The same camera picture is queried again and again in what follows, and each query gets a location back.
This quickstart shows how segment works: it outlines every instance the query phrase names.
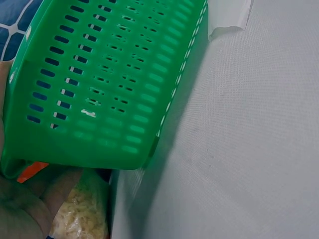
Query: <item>green plastic basket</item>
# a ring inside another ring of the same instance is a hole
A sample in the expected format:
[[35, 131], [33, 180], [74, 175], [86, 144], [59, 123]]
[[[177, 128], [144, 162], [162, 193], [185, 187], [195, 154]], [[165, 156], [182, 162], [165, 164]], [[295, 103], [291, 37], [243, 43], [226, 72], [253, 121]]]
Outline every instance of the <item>green plastic basket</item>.
[[14, 61], [2, 173], [152, 156], [207, 0], [44, 0]]

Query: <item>basket slot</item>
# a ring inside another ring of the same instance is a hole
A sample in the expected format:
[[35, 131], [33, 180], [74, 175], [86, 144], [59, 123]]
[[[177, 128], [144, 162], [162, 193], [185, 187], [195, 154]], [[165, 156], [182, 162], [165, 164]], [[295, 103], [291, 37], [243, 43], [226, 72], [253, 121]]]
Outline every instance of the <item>basket slot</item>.
[[52, 58], [49, 58], [49, 57], [46, 57], [44, 61], [46, 63], [49, 63], [49, 64], [54, 65], [54, 66], [60, 65], [60, 62], [58, 62], [57, 60], [54, 60]]
[[92, 35], [87, 34], [87, 33], [83, 34], [83, 37], [84, 37], [84, 39], [88, 39], [89, 41], [93, 41], [93, 42], [97, 41], [97, 38], [95, 36], [92, 36]]
[[127, 26], [123, 25], [123, 24], [117, 24], [118, 29], [125, 31], [125, 32], [131, 32], [132, 30], [129, 29]]
[[90, 29], [93, 29], [93, 30], [96, 30], [96, 31], [98, 31], [98, 32], [100, 32], [100, 31], [102, 31], [102, 28], [100, 27], [100, 26], [98, 26], [98, 25], [94, 25], [94, 24], [88, 24], [88, 27], [90, 28]]
[[80, 48], [83, 51], [89, 52], [89, 53], [92, 52], [92, 48], [91, 47], [83, 45], [83, 44], [78, 45], [78, 48]]
[[86, 64], [88, 62], [87, 58], [79, 56], [79, 55], [74, 55], [73, 59], [76, 60], [76, 61], [79, 61], [81, 63], [84, 63], [84, 64]]
[[140, 6], [144, 6], [144, 2], [142, 0], [133, 0], [133, 3], [140, 5]]
[[43, 101], [46, 101], [48, 99], [47, 96], [45, 96], [45, 95], [43, 95], [43, 94], [41, 94], [39, 92], [33, 92], [32, 96], [37, 98], [37, 99], [39, 99], [39, 100], [43, 100]]
[[79, 22], [79, 19], [77, 17], [71, 16], [71, 15], [65, 15], [64, 18], [72, 22]]
[[110, 9], [107, 6], [103, 6], [103, 5], [98, 5], [98, 8], [103, 10], [103, 11], [106, 11], [106, 12], [111, 12], [112, 11], [112, 9]]
[[70, 72], [73, 72], [73, 73], [78, 74], [78, 75], [82, 75], [83, 74], [83, 70], [82, 69], [74, 67], [74, 66], [70, 66], [69, 70], [70, 70]]
[[63, 108], [66, 108], [66, 109], [70, 109], [71, 108], [71, 105], [69, 103], [66, 103], [64, 101], [57, 101], [56, 103], [58, 106], [61, 106]]
[[106, 17], [104, 17], [104, 16], [102, 16], [102, 15], [99, 15], [99, 14], [93, 14], [93, 17], [94, 17], [95, 19], [98, 19], [98, 20], [102, 21], [102, 22], [106, 22], [106, 21], [107, 21], [107, 18], [106, 18]]
[[65, 114], [61, 114], [59, 112], [54, 112], [53, 117], [60, 119], [60, 120], [66, 120], [67, 116]]
[[142, 46], [142, 45], [140, 45], [140, 44], [135, 44], [135, 47], [136, 47], [137, 49], [139, 49], [139, 50], [144, 51], [144, 53], [145, 53], [145, 52], [149, 52], [149, 50], [150, 50], [148, 47]]
[[87, 98], [85, 100], [86, 103], [89, 103], [93, 106], [101, 106], [101, 102], [97, 101], [96, 99], [92, 99], [92, 98]]
[[143, 28], [144, 28], [145, 30], [151, 32], [151, 33], [156, 33], [156, 32], [157, 32], [156, 29], [154, 29], [154, 28], [152, 28], [152, 27], [149, 27], [149, 26], [144, 26]]
[[90, 87], [90, 92], [101, 95], [101, 96], [105, 95], [104, 91], [97, 89], [95, 87]]
[[35, 104], [30, 104], [29, 105], [30, 109], [38, 111], [38, 112], [43, 112], [44, 108]]
[[55, 46], [50, 46], [50, 51], [57, 53], [59, 55], [62, 55], [64, 53], [64, 51], [60, 48], [57, 48]]
[[163, 11], [158, 10], [157, 8], [153, 7], [152, 12], [158, 14], [159, 16], [165, 16]]
[[68, 90], [66, 90], [66, 89], [62, 89], [61, 90], [61, 94], [63, 94], [63, 95], [65, 95], [65, 96], [68, 96], [68, 97], [74, 97], [74, 92], [72, 92], [72, 91], [68, 91]]
[[46, 89], [50, 89], [51, 85], [49, 83], [46, 83], [44, 81], [36, 81], [36, 84], [40, 87], [46, 88]]
[[151, 20], [151, 22], [156, 25], [161, 25], [160, 21], [152, 16], [149, 16], [148, 19]]
[[66, 25], [60, 25], [59, 27], [61, 30], [66, 31], [66, 32], [70, 32], [73, 33], [74, 29], [72, 27], [66, 26]]
[[113, 37], [114, 39], [118, 40], [119, 42], [122, 42], [122, 43], [127, 42], [127, 39], [126, 39], [125, 37], [123, 37], [122, 35], [120, 35], [120, 34], [115, 34], [115, 33], [113, 33], [113, 34], [112, 34], [112, 37]]
[[48, 77], [54, 77], [55, 73], [53, 73], [52, 71], [46, 70], [46, 69], [41, 69], [40, 73], [42, 75], [48, 76]]
[[27, 120], [34, 122], [34, 123], [41, 123], [41, 120], [34, 116], [26, 116]]
[[134, 18], [131, 18], [131, 17], [129, 17], [129, 16], [123, 15], [122, 18], [123, 18], [124, 20], [128, 21], [128, 22], [131, 22], [131, 23], [136, 22], [136, 20], [135, 20]]
[[166, 3], [164, 3], [164, 2], [162, 2], [162, 1], [160, 1], [160, 0], [157, 0], [156, 3], [157, 3], [158, 5], [160, 5], [161, 7], [168, 9], [168, 6], [167, 6]]
[[77, 11], [77, 12], [80, 12], [80, 13], [84, 12], [84, 9], [81, 8], [81, 7], [79, 7], [79, 6], [74, 6], [74, 5], [72, 5], [72, 6], [70, 7], [70, 9], [72, 9], [72, 10], [74, 10], [74, 11]]
[[73, 80], [73, 79], [70, 79], [70, 78], [65, 78], [65, 82], [72, 85], [72, 86], [78, 86], [79, 85], [79, 82], [76, 81], [76, 80]]
[[130, 12], [130, 13], [134, 13], [134, 14], [137, 14], [137, 15], [140, 14], [140, 11], [138, 11], [138, 10], [137, 10], [136, 8], [134, 8], [134, 7], [126, 6], [126, 9], [127, 9], [128, 12]]
[[65, 37], [59, 36], [59, 35], [55, 36], [54, 40], [65, 43], [65, 44], [69, 43], [69, 39], [66, 39]]

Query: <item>plastic bag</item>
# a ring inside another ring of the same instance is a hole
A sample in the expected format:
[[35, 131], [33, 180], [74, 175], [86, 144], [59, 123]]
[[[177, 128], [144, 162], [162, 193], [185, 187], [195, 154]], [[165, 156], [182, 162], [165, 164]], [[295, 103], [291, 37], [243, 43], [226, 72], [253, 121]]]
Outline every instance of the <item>plastic bag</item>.
[[105, 239], [108, 184], [86, 169], [55, 216], [50, 232], [54, 239]]

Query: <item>white wall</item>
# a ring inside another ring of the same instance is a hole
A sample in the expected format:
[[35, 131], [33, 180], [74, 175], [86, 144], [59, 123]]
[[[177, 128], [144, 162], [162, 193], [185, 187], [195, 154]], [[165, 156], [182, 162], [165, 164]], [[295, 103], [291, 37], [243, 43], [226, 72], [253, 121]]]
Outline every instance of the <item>white wall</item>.
[[319, 238], [319, 1], [206, 33], [152, 165], [120, 172], [113, 239]]

